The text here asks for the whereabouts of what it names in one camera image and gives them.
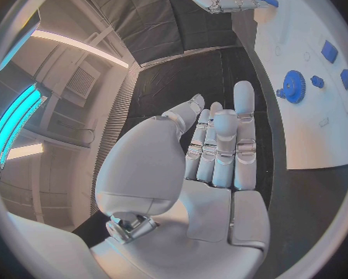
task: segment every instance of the blue light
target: blue light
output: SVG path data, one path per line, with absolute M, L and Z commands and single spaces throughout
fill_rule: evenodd
M 34 90 L 36 89 L 35 85 L 30 86 L 26 91 L 24 91 L 15 101 L 11 104 L 11 106 L 6 110 L 4 115 L 0 119 L 0 132 L 4 127 L 7 120 L 14 113 L 16 108 L 25 100 Z
M 4 149 L 9 137 L 23 116 L 32 108 L 33 105 L 40 99 L 41 94 L 35 90 L 32 92 L 14 111 L 0 132 L 0 154 Z
M 25 113 L 23 118 L 18 122 L 17 126 L 15 127 L 14 131 L 10 135 L 9 139 L 7 140 L 7 143 L 5 145 L 4 151 L 1 154 L 0 157 L 0 167 L 3 168 L 5 161 L 7 159 L 7 156 L 9 155 L 9 152 L 12 148 L 12 145 L 17 138 L 18 134 L 22 130 L 23 126 L 26 124 L 26 122 L 29 120 L 29 118 L 33 115 L 34 112 L 40 107 L 40 105 L 43 103 L 43 99 L 38 99 L 35 104 Z

